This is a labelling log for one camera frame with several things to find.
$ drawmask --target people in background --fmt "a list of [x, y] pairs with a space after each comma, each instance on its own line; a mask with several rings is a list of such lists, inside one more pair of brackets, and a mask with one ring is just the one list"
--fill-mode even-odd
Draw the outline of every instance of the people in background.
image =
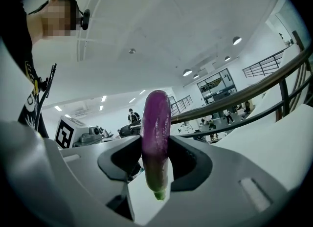
[[244, 112], [245, 112], [245, 113], [249, 113], [249, 112], [251, 111], [249, 101], [246, 101], [246, 102], [245, 102], [245, 107], [246, 107], [246, 109], [244, 110]]
[[243, 107], [242, 107], [241, 104], [236, 105], [236, 110], [240, 110], [240, 109], [242, 109], [242, 108], [243, 108]]
[[109, 133], [107, 132], [106, 129], [104, 129], [104, 133], [106, 134], [106, 137], [109, 137]]
[[229, 120], [231, 120], [231, 122], [234, 121], [234, 120], [232, 119], [232, 117], [230, 116], [230, 111], [229, 111], [229, 110], [224, 110], [223, 113], [224, 113], [224, 116], [227, 118], [227, 124], [230, 125]]
[[100, 134], [103, 134], [103, 128], [102, 128], [102, 127], [99, 127], [98, 125], [96, 125], [96, 127], [99, 129]]
[[[32, 83], [34, 89], [25, 101], [18, 121], [35, 128], [35, 119], [39, 107], [39, 92], [45, 91], [47, 83], [37, 75], [33, 56], [33, 46], [42, 39], [53, 36], [70, 36], [78, 29], [81, 15], [76, 0], [48, 0], [38, 9], [27, 14], [23, 4], [17, 0], [4, 3], [5, 13], [9, 19], [1, 26], [1, 36], [9, 53]], [[38, 132], [48, 137], [42, 115], [40, 115]]]
[[211, 128], [216, 129], [216, 125], [214, 124], [214, 120], [213, 120], [213, 116], [212, 115], [207, 115], [206, 116], [206, 120], [209, 124], [209, 130], [211, 130]]
[[249, 114], [250, 111], [251, 111], [249, 101], [246, 101], [246, 102], [245, 102], [245, 107], [246, 107], [245, 110], [244, 110], [245, 115], [243, 115], [243, 116], [241, 117], [240, 121], [244, 120], [244, 119], [246, 118], [246, 115]]
[[128, 114], [128, 122], [131, 123], [135, 123], [137, 121], [140, 120], [140, 116], [137, 112], [134, 112], [133, 109], [129, 109], [128, 110], [129, 114]]

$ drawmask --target ceiling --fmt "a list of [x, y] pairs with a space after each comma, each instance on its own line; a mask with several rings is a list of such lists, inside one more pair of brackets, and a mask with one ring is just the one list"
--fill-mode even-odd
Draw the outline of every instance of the ceiling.
[[[158, 90], [165, 91], [169, 96], [171, 96], [171, 94], [173, 93], [171, 88], [163, 88]], [[142, 110], [145, 99], [147, 98], [148, 94], [152, 92], [152, 90], [146, 90], [145, 92], [140, 94], [141, 92], [142, 91], [134, 91], [109, 95], [106, 97], [104, 102], [102, 102], [101, 96], [92, 99], [58, 105], [62, 110], [61, 112], [57, 111], [54, 107], [45, 106], [43, 107], [43, 112], [45, 116], [49, 116], [51, 118], [55, 117], [59, 119], [61, 115], [68, 114], [71, 117], [80, 119], [86, 116], [112, 113], [122, 108], [136, 108], [136, 106], [139, 106], [139, 109]]]
[[[25, 0], [31, 11], [45, 0]], [[77, 0], [91, 10], [87, 31], [38, 42], [37, 73], [48, 76], [57, 63], [45, 105], [88, 100], [157, 87], [182, 86], [204, 65], [235, 59], [277, 0]], [[232, 45], [235, 36], [242, 41]], [[129, 54], [129, 49], [136, 54]], [[183, 77], [186, 68], [192, 75]]]

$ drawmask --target purple eggplant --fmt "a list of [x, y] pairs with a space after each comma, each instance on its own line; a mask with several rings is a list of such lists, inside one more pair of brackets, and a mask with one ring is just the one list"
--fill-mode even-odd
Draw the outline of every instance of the purple eggplant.
[[164, 91], [151, 92], [145, 103], [140, 135], [146, 182], [156, 199], [165, 199], [168, 168], [168, 138], [171, 130], [171, 105]]

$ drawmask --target metal baluster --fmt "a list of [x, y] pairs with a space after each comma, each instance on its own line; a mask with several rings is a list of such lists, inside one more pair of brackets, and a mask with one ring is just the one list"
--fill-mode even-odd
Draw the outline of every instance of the metal baluster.
[[181, 101], [182, 101], [182, 104], [184, 105], [184, 107], [185, 107], [185, 109], [186, 109], [186, 105], [185, 105], [185, 103], [184, 103], [184, 100], [182, 99]]
[[178, 108], [177, 102], [176, 102], [175, 104], [176, 104], [176, 107], [177, 107], [177, 109], [178, 109], [178, 112], [180, 113], [180, 110], [179, 110], [179, 108]]
[[282, 100], [284, 101], [283, 116], [285, 117], [290, 113], [288, 88], [287, 88], [287, 83], [285, 79], [279, 83], [279, 87], [280, 87], [280, 92], [282, 94]]
[[253, 75], [253, 71], [252, 71], [251, 67], [249, 67], [249, 68], [250, 68], [250, 71], [251, 71], [251, 73], [252, 73], [252, 76], [254, 77], [254, 75]]
[[263, 75], [265, 75], [265, 73], [264, 73], [264, 70], [263, 70], [263, 68], [262, 68], [262, 65], [259, 63], [259, 65], [260, 65], [260, 67], [261, 67], [261, 70], [262, 70], [262, 72], [263, 72]]
[[273, 57], [274, 57], [275, 63], [277, 64], [277, 68], [279, 68], [279, 66], [278, 66], [278, 63], [277, 63], [277, 61], [276, 61], [275, 56], [273, 56]]

